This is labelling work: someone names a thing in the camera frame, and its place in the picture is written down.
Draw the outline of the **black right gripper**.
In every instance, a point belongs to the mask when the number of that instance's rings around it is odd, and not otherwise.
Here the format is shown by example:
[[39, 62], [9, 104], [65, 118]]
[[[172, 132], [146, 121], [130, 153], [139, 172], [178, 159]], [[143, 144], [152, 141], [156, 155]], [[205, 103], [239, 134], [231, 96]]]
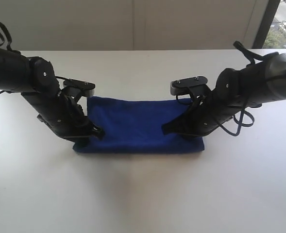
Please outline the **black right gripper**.
[[164, 135], [181, 134], [184, 137], [207, 136], [230, 120], [239, 109], [240, 95], [221, 99], [216, 92], [211, 92], [188, 117], [179, 116], [163, 124], [162, 133]]

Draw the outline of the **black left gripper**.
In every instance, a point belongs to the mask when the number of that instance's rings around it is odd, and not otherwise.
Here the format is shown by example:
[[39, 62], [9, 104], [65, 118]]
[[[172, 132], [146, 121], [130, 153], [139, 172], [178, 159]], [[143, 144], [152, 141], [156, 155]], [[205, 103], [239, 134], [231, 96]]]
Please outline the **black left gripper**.
[[61, 92], [52, 98], [36, 92], [24, 92], [22, 96], [38, 112], [40, 121], [59, 138], [75, 141], [75, 147], [86, 147], [90, 136], [99, 140], [105, 136], [105, 131], [88, 119], [82, 107]]

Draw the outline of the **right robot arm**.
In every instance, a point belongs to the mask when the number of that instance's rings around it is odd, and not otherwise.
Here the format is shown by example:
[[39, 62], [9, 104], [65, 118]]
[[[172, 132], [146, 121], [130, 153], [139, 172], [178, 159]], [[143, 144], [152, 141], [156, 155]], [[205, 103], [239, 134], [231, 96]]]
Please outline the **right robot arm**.
[[163, 134], [203, 137], [233, 119], [238, 128], [230, 134], [237, 136], [242, 127], [252, 126], [243, 123], [244, 116], [254, 121], [247, 108], [286, 100], [286, 53], [270, 53], [261, 59], [241, 70], [226, 68], [219, 74], [213, 90], [204, 76], [171, 82], [173, 96], [190, 95], [192, 102], [184, 113], [162, 126]]

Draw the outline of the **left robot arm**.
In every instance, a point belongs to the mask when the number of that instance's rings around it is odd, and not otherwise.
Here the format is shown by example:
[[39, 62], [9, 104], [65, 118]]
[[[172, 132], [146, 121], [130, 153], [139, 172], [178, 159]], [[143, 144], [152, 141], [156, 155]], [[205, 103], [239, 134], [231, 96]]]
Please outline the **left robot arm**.
[[20, 93], [59, 138], [85, 145], [90, 137], [103, 139], [105, 132], [93, 123], [78, 103], [91, 97], [95, 84], [56, 76], [51, 62], [25, 57], [0, 48], [0, 90]]

